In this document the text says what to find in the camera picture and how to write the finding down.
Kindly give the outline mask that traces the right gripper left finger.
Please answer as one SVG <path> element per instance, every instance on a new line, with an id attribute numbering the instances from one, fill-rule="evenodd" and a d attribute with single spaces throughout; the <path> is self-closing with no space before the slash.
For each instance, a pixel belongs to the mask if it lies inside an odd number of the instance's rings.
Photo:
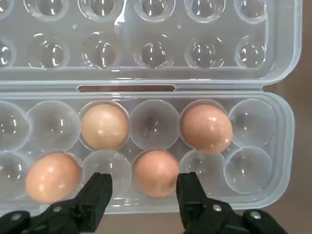
<path id="1" fill-rule="evenodd" d="M 113 193 L 112 176 L 94 173 L 78 194 L 51 204 L 43 213 L 12 211 L 0 217 L 2 234 L 93 233 L 105 213 Z"/>

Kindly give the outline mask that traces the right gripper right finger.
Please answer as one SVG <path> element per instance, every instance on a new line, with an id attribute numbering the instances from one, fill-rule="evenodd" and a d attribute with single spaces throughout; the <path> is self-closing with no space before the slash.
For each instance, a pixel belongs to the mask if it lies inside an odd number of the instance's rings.
<path id="1" fill-rule="evenodd" d="M 177 176 L 176 196 L 185 234 L 287 234 L 263 210 L 238 215 L 228 203 L 207 197 L 194 172 Z"/>

